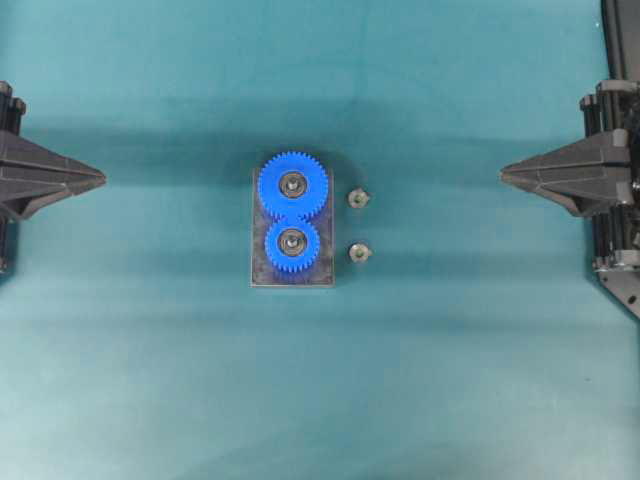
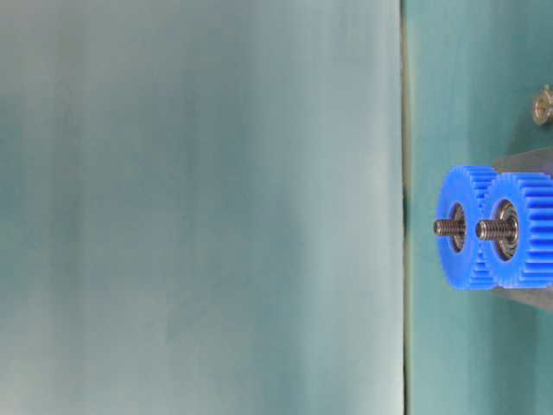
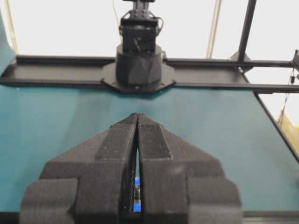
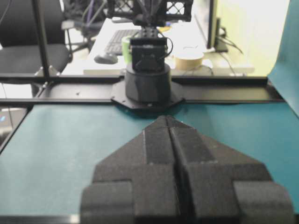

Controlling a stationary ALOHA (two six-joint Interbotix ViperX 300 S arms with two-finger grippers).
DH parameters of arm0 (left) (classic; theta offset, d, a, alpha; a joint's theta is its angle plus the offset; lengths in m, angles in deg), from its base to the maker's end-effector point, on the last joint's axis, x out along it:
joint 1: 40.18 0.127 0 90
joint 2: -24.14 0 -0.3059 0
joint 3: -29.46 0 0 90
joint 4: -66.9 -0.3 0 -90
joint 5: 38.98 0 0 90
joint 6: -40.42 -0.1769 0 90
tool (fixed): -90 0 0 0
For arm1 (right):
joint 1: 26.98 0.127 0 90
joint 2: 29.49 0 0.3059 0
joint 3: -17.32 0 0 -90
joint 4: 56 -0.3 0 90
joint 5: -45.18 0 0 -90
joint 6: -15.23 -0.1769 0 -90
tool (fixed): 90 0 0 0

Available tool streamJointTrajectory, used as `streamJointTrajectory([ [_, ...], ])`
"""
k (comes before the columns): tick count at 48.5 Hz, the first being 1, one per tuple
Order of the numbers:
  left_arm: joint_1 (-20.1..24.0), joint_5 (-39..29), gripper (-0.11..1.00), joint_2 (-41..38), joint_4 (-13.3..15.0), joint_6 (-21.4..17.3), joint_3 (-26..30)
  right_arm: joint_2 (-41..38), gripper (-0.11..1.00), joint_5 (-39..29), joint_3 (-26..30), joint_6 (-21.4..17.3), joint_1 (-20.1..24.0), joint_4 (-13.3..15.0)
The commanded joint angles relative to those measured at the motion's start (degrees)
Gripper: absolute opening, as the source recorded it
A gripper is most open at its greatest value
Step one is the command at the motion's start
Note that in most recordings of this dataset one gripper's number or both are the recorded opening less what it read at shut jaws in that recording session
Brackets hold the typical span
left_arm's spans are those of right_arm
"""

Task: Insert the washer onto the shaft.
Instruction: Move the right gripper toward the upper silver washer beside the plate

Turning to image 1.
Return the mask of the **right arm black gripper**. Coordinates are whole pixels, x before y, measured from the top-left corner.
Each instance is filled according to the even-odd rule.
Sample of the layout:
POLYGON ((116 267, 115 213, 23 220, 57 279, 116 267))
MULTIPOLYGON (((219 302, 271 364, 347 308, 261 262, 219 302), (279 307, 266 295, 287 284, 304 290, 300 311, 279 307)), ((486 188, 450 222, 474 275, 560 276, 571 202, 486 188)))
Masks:
POLYGON ((595 215, 591 229, 596 272, 637 271, 639 84, 602 81, 594 94, 581 99, 580 109, 589 137, 508 165, 500 178, 574 217, 595 215), (629 164, 630 169, 605 166, 629 164))

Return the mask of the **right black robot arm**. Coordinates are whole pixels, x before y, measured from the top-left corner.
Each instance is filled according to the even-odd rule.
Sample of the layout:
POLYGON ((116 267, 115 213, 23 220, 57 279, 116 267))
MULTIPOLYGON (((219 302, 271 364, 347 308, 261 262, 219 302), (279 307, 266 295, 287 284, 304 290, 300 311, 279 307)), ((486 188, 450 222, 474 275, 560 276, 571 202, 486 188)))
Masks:
POLYGON ((592 270, 639 314, 639 83, 604 80, 580 100, 585 137, 501 169, 502 182, 591 220, 592 270))

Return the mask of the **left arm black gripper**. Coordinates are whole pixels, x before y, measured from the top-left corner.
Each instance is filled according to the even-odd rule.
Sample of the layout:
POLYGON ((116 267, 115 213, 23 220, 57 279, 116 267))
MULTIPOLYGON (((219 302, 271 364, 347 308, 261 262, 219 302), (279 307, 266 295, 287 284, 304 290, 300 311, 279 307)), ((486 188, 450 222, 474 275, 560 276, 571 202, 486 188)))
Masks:
POLYGON ((47 182, 71 181, 56 186, 51 192, 20 194, 15 199, 1 200, 1 272, 8 268, 9 224, 27 220, 39 210, 56 202, 78 196, 106 184, 99 170, 48 150, 20 134, 26 104, 13 96, 13 89, 1 82, 1 166, 26 172, 47 182))

